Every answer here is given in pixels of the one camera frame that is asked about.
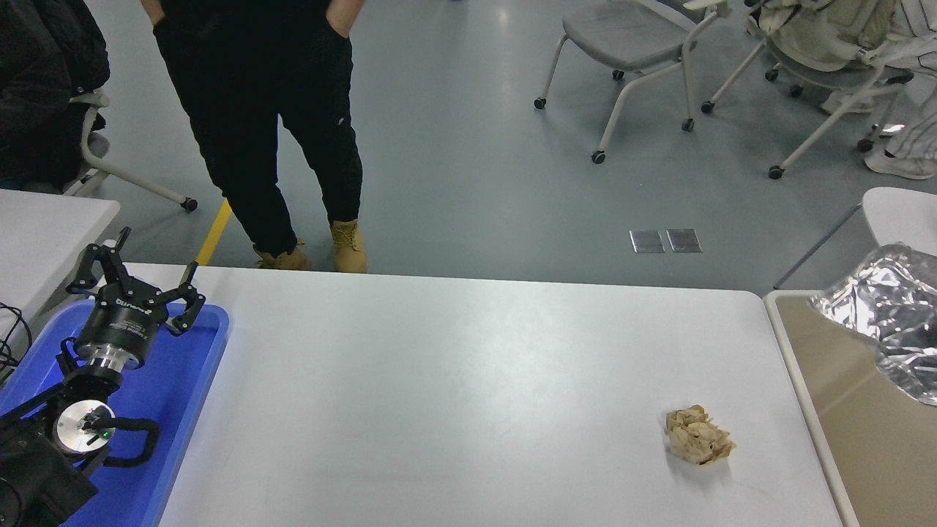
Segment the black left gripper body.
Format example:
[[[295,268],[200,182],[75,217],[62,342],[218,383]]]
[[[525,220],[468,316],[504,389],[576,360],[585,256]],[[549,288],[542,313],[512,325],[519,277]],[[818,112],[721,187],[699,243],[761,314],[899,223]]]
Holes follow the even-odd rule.
[[[98,290],[96,304],[75,340],[75,354],[82,360],[106,347],[126,351],[135,361],[147,360],[168,311],[155,302],[157,287],[134,283],[130,290],[127,296],[117,283]]]

